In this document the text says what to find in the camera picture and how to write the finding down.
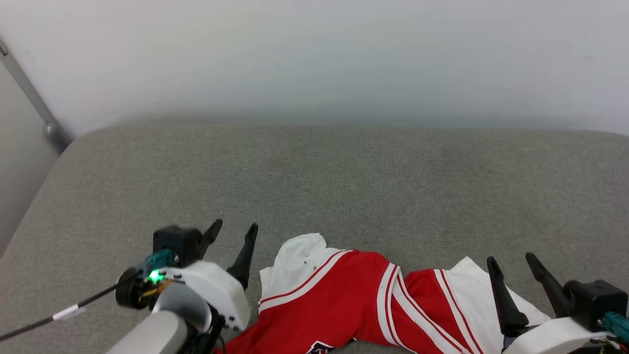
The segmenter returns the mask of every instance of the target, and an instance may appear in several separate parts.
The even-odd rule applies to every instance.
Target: metal rod
[[[55,117],[52,116],[48,107],[46,107],[46,104],[42,101],[42,98],[37,94],[33,85],[31,85],[22,69],[19,68],[18,63],[2,42],[0,42],[0,60],[11,73],[13,79],[18,83],[18,86],[22,89],[28,100],[31,101],[44,123],[46,123],[45,133],[48,139],[55,144],[60,152],[64,151],[65,148],[70,145],[72,139],[59,125]]]

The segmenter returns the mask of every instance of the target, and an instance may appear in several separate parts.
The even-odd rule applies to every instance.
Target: white trim
[[[387,325],[387,316],[391,313],[391,302],[389,301],[389,306],[387,306],[386,299],[390,299],[391,296],[389,282],[391,282],[391,285],[394,283],[394,280],[392,279],[396,275],[396,268],[396,265],[389,263],[389,266],[384,271],[382,279],[380,280],[380,287],[378,288],[378,296],[376,298],[376,308],[378,311],[378,324],[380,324],[380,330],[382,331],[384,339],[392,345],[398,344],[393,340],[393,336],[389,330],[389,326]]]
[[[461,313],[459,312],[459,309],[457,308],[454,302],[454,299],[452,298],[452,296],[450,296],[450,291],[448,290],[448,287],[446,285],[447,280],[445,279],[445,274],[442,276],[440,269],[435,269],[434,272],[437,278],[437,282],[439,283],[439,286],[441,286],[441,291],[445,295],[445,298],[448,300],[448,304],[450,305],[450,310],[452,311],[452,314],[454,315],[454,319],[457,322],[459,331],[461,332],[461,334],[463,334],[463,338],[467,342],[467,346],[472,350],[473,354],[482,354],[476,347],[476,344],[474,343],[474,340],[472,339],[471,334],[467,330],[467,326],[465,325],[463,316],[461,316]]]
[[[406,284],[404,284],[404,279],[401,274],[398,275],[398,279],[393,286],[393,296],[406,315],[428,335],[430,340],[432,340],[442,353],[460,354],[467,351],[465,347],[450,336],[448,332],[430,319],[426,312],[413,300],[406,289]]]
[[[401,274],[399,273],[399,267],[396,266],[395,270],[393,271],[392,277],[401,277]],[[391,286],[389,288],[389,290],[387,290],[387,300],[388,300],[388,307],[387,307],[387,315],[389,318],[389,323],[391,324],[391,334],[393,336],[393,340],[395,341],[395,344],[398,346],[401,346],[402,348],[410,351],[411,353],[415,353],[417,354],[417,352],[411,350],[410,348],[408,348],[406,345],[404,345],[404,343],[402,343],[402,341],[399,339],[398,336],[398,331],[396,331],[395,329],[395,322],[393,322],[393,312],[391,311],[391,297],[393,295],[393,288],[398,284],[397,280],[392,280],[391,281]]]
[[[324,262],[324,265],[316,272],[313,272],[314,276],[308,278],[305,283],[298,285],[292,291],[287,292],[284,295],[278,295],[277,297],[269,298],[270,300],[260,299],[259,302],[259,311],[262,312],[271,307],[275,307],[278,305],[285,304],[287,302],[293,301],[300,296],[309,292],[325,275],[332,269],[332,267],[338,262],[338,260],[345,254],[352,252],[353,250],[347,249],[345,251],[339,251],[335,253],[332,257]]]

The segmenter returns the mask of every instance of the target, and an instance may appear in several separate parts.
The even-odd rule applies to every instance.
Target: black cable
[[[218,339],[221,340],[221,345],[223,346],[223,354],[227,354],[227,350],[225,349],[225,340],[223,339],[223,336],[219,334]]]
[[[94,300],[98,300],[99,298],[101,298],[101,297],[103,297],[103,296],[107,295],[108,293],[112,292],[113,290],[115,290],[115,289],[116,289],[117,287],[119,287],[120,285],[123,285],[123,284],[128,283],[128,282],[130,282],[131,280],[135,279],[135,278],[136,278],[138,275],[140,275],[141,273],[142,273],[142,270],[138,270],[136,273],[134,273],[133,275],[129,276],[128,278],[122,279],[122,280],[120,280],[118,283],[116,283],[116,284],[114,284],[114,285],[112,285],[112,286],[108,287],[107,289],[105,289],[105,290],[103,290],[103,291],[99,292],[98,294],[93,295],[93,296],[91,296],[91,297],[88,297],[87,299],[85,299],[85,300],[83,300],[83,301],[79,302],[79,303],[77,304],[77,308],[78,308],[78,309],[80,309],[81,307],[83,307],[83,306],[85,306],[85,305],[89,304],[90,302],[93,302]],[[52,315],[52,316],[50,316],[50,317],[47,317],[47,318],[45,318],[45,319],[42,319],[41,321],[37,321],[37,322],[35,322],[35,323],[31,323],[31,324],[29,324],[29,325],[27,325],[27,326],[24,326],[24,327],[22,327],[22,328],[16,329],[16,330],[15,330],[15,331],[13,331],[13,332],[9,332],[9,333],[7,333],[7,334],[3,334],[2,336],[0,336],[0,341],[7,340],[7,339],[9,339],[9,338],[15,337],[15,336],[17,336],[17,335],[19,335],[19,334],[22,334],[22,333],[24,333],[24,332],[28,332],[28,331],[30,331],[31,329],[35,329],[35,328],[37,328],[37,327],[41,327],[41,326],[43,326],[43,325],[44,325],[44,324],[46,324],[46,323],[50,323],[50,322],[54,321],[54,318],[53,318],[53,317],[54,317],[54,315]]]

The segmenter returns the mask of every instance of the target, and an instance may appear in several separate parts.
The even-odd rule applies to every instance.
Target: teal connector
[[[611,332],[623,341],[629,342],[629,320],[615,312],[607,312],[603,319],[607,332]]]
[[[147,277],[151,271],[165,266],[175,265],[175,254],[169,249],[163,249],[159,252],[151,254],[147,260],[137,265],[137,270],[142,270],[142,275]]]

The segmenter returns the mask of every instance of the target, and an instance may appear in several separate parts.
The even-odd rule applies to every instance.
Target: logo patch
[[[306,354],[327,354],[334,349],[333,346],[327,345],[324,342],[316,341]]]

